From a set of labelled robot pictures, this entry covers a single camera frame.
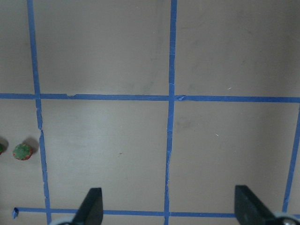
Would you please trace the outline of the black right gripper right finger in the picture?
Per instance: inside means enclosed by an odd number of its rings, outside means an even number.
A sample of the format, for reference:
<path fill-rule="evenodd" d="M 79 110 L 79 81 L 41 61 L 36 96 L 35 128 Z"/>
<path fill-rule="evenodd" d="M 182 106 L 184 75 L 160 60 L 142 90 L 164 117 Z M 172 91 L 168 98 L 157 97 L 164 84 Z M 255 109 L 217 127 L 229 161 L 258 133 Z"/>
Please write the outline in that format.
<path fill-rule="evenodd" d="M 279 220 L 246 185 L 236 185 L 234 214 L 240 225 L 278 225 Z"/>

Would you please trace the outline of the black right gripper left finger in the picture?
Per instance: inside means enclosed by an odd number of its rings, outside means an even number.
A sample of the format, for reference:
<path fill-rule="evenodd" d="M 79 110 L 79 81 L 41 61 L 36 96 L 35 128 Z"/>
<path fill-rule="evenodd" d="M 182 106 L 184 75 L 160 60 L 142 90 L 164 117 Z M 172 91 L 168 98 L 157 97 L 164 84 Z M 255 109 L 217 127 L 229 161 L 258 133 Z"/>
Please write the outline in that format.
<path fill-rule="evenodd" d="M 75 217 L 72 219 L 72 225 L 100 225 L 104 216 L 102 189 L 91 188 Z"/>

